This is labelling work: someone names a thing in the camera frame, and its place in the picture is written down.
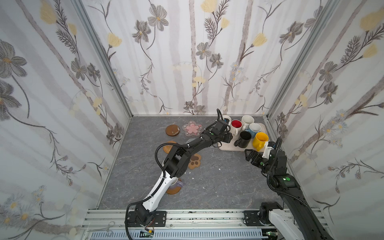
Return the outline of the brown paw print coaster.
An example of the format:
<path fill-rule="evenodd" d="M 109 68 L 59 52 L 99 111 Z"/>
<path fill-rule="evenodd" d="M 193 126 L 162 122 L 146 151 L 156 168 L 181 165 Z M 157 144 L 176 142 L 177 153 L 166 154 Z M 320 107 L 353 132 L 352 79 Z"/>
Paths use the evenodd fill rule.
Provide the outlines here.
<path fill-rule="evenodd" d="M 188 168 L 190 170 L 198 168 L 201 165 L 201 159 L 202 159 L 202 156 L 199 154 L 194 154 L 193 156 L 191 156 L 190 162 L 188 164 Z"/>

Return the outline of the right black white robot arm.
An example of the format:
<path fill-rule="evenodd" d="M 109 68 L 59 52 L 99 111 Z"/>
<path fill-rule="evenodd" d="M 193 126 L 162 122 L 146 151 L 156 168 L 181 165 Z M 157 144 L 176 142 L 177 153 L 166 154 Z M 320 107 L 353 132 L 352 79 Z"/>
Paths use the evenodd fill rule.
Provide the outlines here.
<path fill-rule="evenodd" d="M 276 202 L 262 203 L 259 222 L 273 225 L 286 240 L 332 240 L 333 237 L 309 206 L 301 186 L 287 170 L 287 156 L 282 150 L 271 150 L 268 157 L 255 150 L 245 150 L 246 161 L 262 170 L 267 185 L 287 204 L 296 224 L 285 218 L 284 208 Z"/>

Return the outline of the pink flower coaster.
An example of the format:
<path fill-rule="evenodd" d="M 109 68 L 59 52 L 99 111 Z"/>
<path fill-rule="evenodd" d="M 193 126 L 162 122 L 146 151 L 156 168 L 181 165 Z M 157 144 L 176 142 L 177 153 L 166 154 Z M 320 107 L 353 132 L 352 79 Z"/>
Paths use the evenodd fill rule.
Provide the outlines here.
<path fill-rule="evenodd" d="M 203 132 L 203 126 L 197 124 L 195 121 L 189 121 L 187 124 L 183 125 L 183 130 L 187 137 L 198 137 Z"/>

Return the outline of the beige serving tray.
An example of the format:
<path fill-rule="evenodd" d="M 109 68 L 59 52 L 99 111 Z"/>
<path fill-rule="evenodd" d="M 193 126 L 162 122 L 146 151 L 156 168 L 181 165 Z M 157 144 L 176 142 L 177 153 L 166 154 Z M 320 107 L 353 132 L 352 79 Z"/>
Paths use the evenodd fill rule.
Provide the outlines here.
<path fill-rule="evenodd" d="M 261 133 L 265 133 L 265 134 L 268 134 L 268 132 L 267 132 L 267 129 L 266 129 L 266 126 L 263 124 L 263 123 L 257 123 L 257 124 L 259 124 L 260 126 L 261 126 Z M 257 149 L 256 148 L 254 148 L 254 146 L 253 146 L 253 140 L 254 140 L 254 138 L 252 138 L 251 140 L 250 140 L 250 142 L 249 142 L 249 144 L 247 145 L 247 147 L 246 148 L 240 148 L 239 146 L 234 146 L 234 143 L 235 143 L 235 141 L 238 139 L 240 137 L 240 133 L 237 135 L 237 136 L 235 136 L 235 137 L 233 137 L 233 139 L 231 140 L 231 142 L 230 143 L 224 143 L 224 142 L 222 142 L 222 145 L 219 147 L 219 149 L 220 150 L 222 150 L 222 151 L 244 151 L 245 149 L 251 149 L 251 150 L 255 150 L 255 151 L 257 151 Z M 265 150 L 265 147 L 266 146 L 263 146 L 262 147 L 262 149 L 260 150 L 260 151 L 258 151 L 258 152 L 264 152 L 264 150 Z"/>

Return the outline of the blue mug white inside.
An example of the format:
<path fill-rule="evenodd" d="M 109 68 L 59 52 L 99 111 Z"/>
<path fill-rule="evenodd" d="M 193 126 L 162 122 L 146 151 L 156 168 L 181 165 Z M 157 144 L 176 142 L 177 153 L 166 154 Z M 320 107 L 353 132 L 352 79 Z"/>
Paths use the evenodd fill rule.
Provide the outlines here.
<path fill-rule="evenodd" d="M 251 123 L 249 124 L 248 128 L 246 129 L 246 132 L 251 134 L 251 138 L 253 139 L 257 133 L 261 132 L 262 127 L 261 125 L 257 123 Z"/>

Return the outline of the rattan woven round coaster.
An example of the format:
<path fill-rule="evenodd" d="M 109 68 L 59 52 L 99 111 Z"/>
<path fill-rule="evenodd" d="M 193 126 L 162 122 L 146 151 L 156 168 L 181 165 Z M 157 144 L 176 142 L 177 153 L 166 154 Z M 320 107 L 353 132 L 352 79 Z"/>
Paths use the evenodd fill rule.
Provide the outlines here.
<path fill-rule="evenodd" d="M 168 141 L 168 143 L 177 144 L 177 142 L 175 142 L 175 141 Z M 163 151 L 166 154 L 168 154 L 171 151 L 172 147 L 173 147 L 173 145 L 165 145 L 165 146 L 163 146 Z"/>

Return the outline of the black mug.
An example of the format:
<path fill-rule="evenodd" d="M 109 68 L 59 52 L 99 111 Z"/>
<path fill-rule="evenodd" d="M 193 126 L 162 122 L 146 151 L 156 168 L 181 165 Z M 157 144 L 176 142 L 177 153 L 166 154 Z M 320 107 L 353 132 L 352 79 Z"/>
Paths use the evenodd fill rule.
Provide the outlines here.
<path fill-rule="evenodd" d="M 234 142 L 235 147 L 245 149 L 252 139 L 251 133 L 243 131 L 240 133 L 239 138 Z"/>

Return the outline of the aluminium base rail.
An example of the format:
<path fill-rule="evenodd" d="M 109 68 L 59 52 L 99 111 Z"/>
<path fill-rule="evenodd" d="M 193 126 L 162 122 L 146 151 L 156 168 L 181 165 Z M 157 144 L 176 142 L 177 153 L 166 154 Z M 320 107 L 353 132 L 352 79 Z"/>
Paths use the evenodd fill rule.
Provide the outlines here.
<path fill-rule="evenodd" d="M 284 209 L 285 218 L 296 224 L 288 208 Z M 90 210 L 81 227 L 83 240 L 128 240 L 124 210 Z M 155 230 L 200 230 L 200 229 L 260 229 L 267 240 L 286 240 L 273 225 L 259 222 L 257 210 L 164 210 L 159 214 L 161 221 L 155 221 L 148 227 L 130 227 L 154 234 Z"/>

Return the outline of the dark brown round coaster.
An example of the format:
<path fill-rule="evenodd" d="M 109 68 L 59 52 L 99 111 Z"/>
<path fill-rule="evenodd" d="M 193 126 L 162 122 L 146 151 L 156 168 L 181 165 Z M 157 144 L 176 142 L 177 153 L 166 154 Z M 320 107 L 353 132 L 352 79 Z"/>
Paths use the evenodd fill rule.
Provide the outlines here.
<path fill-rule="evenodd" d="M 178 125 L 169 125 L 166 127 L 166 134 L 168 136 L 174 137 L 180 133 L 180 127 Z"/>

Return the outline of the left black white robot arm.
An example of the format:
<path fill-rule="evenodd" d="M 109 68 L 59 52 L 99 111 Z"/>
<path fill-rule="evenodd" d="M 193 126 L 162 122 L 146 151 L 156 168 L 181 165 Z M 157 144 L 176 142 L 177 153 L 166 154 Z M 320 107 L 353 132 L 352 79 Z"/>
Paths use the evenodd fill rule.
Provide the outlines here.
<path fill-rule="evenodd" d="M 154 212 L 169 186 L 180 178 L 188 168 L 191 157 L 199 151 L 218 143 L 229 143 L 233 139 L 230 126 L 221 111 L 217 109 L 217 119 L 206 127 L 198 139 L 184 145 L 164 143 L 155 150 L 155 161 L 162 173 L 146 198 L 128 204 L 125 215 L 125 230 L 129 240 L 129 224 L 149 226 L 155 219 Z"/>

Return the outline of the white mug red inside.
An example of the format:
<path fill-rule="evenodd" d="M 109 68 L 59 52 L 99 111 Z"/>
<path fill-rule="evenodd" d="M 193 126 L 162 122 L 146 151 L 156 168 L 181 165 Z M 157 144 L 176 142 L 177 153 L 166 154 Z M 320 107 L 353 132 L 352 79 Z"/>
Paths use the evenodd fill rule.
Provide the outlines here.
<path fill-rule="evenodd" d="M 237 136 L 242 131 L 243 124 L 239 120 L 232 120 L 230 122 L 230 133 L 233 137 Z"/>

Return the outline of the yellow mug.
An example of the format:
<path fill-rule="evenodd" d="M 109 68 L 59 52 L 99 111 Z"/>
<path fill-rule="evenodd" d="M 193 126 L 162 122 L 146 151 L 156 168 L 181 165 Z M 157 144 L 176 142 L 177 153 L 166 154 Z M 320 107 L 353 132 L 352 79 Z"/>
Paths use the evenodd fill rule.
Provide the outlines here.
<path fill-rule="evenodd" d="M 265 143 L 269 141 L 269 137 L 267 134 L 259 132 L 255 135 L 253 140 L 253 147 L 256 151 L 260 151 L 264 148 Z"/>

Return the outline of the lavender mug white inside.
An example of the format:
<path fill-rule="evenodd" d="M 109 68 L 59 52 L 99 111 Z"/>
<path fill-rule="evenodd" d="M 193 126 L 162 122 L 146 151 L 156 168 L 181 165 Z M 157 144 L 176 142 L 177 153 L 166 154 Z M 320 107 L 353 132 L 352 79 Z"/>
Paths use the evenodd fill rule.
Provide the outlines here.
<path fill-rule="evenodd" d="M 181 181 L 180 178 L 178 178 L 170 187 L 171 188 L 182 188 L 184 186 L 184 183 Z"/>

